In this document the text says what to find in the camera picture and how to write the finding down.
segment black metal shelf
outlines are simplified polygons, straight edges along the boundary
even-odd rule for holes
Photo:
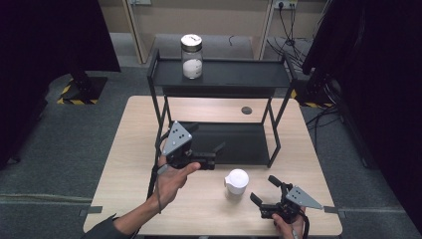
[[[288,64],[291,77],[285,69]],[[226,143],[224,153],[216,160],[217,164],[253,164],[271,167],[281,145],[277,126],[288,103],[297,77],[288,58],[281,61],[239,61],[239,60],[204,60],[202,76],[199,79],[183,77],[179,59],[165,59],[159,56],[158,49],[152,54],[147,77],[155,107],[159,129],[159,140],[165,118],[170,123],[170,106],[167,98],[226,98],[226,99],[268,99],[261,121],[243,122],[199,122],[197,130],[192,132],[195,151],[211,151],[221,142]],[[160,110],[155,88],[162,88],[164,107]],[[288,88],[282,106],[273,113],[272,98],[277,88]],[[271,158],[268,153],[264,122],[270,117],[276,148]]]

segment gray carpet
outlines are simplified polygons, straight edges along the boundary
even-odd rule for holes
[[[127,99],[148,95],[145,67],[107,76],[93,106],[56,104],[70,76],[53,81],[22,161],[0,171],[0,238],[79,238]],[[301,108],[304,120],[320,109]],[[310,136],[343,226],[341,238],[422,238],[378,170],[362,166],[338,115]]]

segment hand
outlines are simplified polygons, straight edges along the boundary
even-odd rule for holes
[[[163,165],[166,162],[165,156],[162,156],[158,160],[158,165]],[[175,169],[169,166],[165,172],[157,177],[158,187],[155,187],[152,195],[135,209],[115,219],[113,222],[115,228],[125,235],[133,234],[159,212],[159,203],[162,210],[168,203],[172,202],[179,188],[182,188],[186,183],[187,175],[200,167],[201,164],[199,162],[192,162],[182,169]]]
[[[167,162],[165,156],[158,160],[158,166]],[[154,190],[154,196],[159,198],[161,210],[176,197],[177,191],[184,186],[187,176],[201,167],[199,162],[192,162],[182,169],[175,169],[171,166],[157,177],[157,184]]]
[[[306,208],[301,207],[301,210],[305,213]],[[277,231],[283,236],[283,238],[294,239],[293,230],[297,232],[298,238],[304,237],[304,218],[301,215],[298,215],[296,221],[292,224],[286,223],[285,220],[276,213],[273,214],[273,219],[276,223]]]

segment yellow and black tape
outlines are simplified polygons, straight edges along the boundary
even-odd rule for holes
[[[292,98],[295,99],[302,107],[311,107],[311,108],[329,108],[332,106],[332,103],[312,103],[312,102],[302,102],[297,99],[297,92],[292,91]]]
[[[71,79],[63,89],[57,104],[95,105],[98,101],[99,99],[82,99],[74,79]]]

